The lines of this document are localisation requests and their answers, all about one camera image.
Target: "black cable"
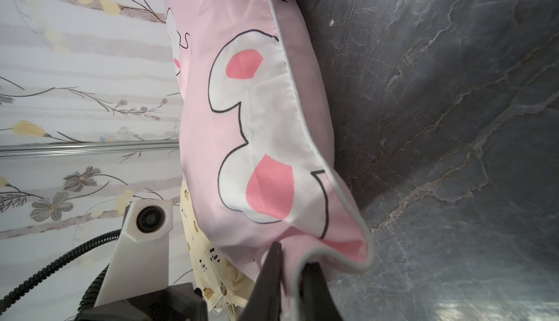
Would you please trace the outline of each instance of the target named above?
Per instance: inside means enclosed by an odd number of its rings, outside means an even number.
[[[107,275],[108,265],[101,273],[95,278],[95,280],[89,285],[86,289],[86,292],[83,294],[82,300],[79,303],[78,307],[78,315],[80,312],[91,309],[95,305],[97,301],[97,296],[99,295],[99,290],[101,290],[101,285],[103,284],[103,280],[105,279],[105,275]]]
[[[99,247],[107,242],[115,241],[120,236],[120,229],[111,231],[101,236],[97,236],[84,244],[72,249],[70,252],[62,255],[57,260],[53,261],[51,264],[47,265],[41,269],[37,274],[34,274],[18,287],[14,288],[13,291],[8,293],[2,300],[0,300],[0,315],[4,313],[9,307],[17,302],[21,297],[23,297],[27,292],[32,290],[39,283],[43,282],[47,277],[54,274],[56,271],[60,270],[63,266],[91,251],[95,247]]]

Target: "cream patterned fabric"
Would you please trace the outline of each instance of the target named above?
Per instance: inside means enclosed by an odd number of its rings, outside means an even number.
[[[244,308],[247,305],[254,281],[235,268],[197,226],[184,178],[181,187],[181,215],[194,278],[206,298],[208,310],[220,313],[227,309],[230,319],[237,320],[235,307]]]

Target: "black mechanical part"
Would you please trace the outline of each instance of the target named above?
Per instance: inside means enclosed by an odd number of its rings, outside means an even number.
[[[239,321],[277,321],[281,311],[283,253],[281,243],[274,242],[262,265],[252,295]]]
[[[303,268],[300,291],[304,320],[343,321],[318,263],[308,263]]]
[[[207,321],[206,301],[191,283],[169,286],[81,311],[76,321]]]
[[[27,294],[30,290],[32,290],[35,286],[39,283],[43,282],[47,277],[54,274],[56,271],[60,270],[63,266],[68,264],[69,262],[73,261],[74,259],[78,258],[80,255],[83,255],[89,251],[91,251],[95,247],[99,247],[107,242],[115,241],[120,236],[120,229],[111,231],[106,234],[102,234],[100,236],[91,239],[84,244],[72,249],[70,252],[62,255],[57,260],[53,261],[51,264],[47,265],[43,269],[34,274],[18,287],[14,288],[13,291],[8,293],[2,300],[0,300],[0,315],[4,313],[9,307],[12,306],[15,302],[17,302],[21,297]]]
[[[198,287],[194,289],[194,293],[196,293],[196,295],[200,298],[203,298],[202,296],[202,290],[199,289]]]
[[[143,233],[152,233],[163,225],[165,213],[158,206],[149,206],[141,210],[136,218],[136,225]]]

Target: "floral wallpaper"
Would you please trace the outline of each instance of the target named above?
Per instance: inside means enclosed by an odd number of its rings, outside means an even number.
[[[0,145],[177,138],[163,0],[0,3]]]
[[[193,282],[179,195],[176,150],[0,158],[0,294],[72,248],[119,229],[138,199],[172,200],[169,282]],[[81,296],[108,264],[114,243],[79,257],[39,284],[2,319],[73,319]]]

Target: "yellow flower print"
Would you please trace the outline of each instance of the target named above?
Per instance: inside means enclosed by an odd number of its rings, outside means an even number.
[[[120,5],[113,0],[99,0],[103,10],[107,15],[118,15],[120,14]]]
[[[126,206],[130,204],[130,200],[134,197],[134,192],[127,188],[118,199],[116,199],[116,211],[124,214]]]
[[[26,136],[48,136],[47,132],[34,123],[27,121],[19,121],[13,128],[13,132]]]
[[[67,55],[72,53],[70,49],[68,49],[68,47],[66,47],[66,45],[63,44],[53,44],[52,51],[59,55]]]
[[[53,43],[64,42],[64,35],[58,31],[46,30],[43,32],[43,36]]]

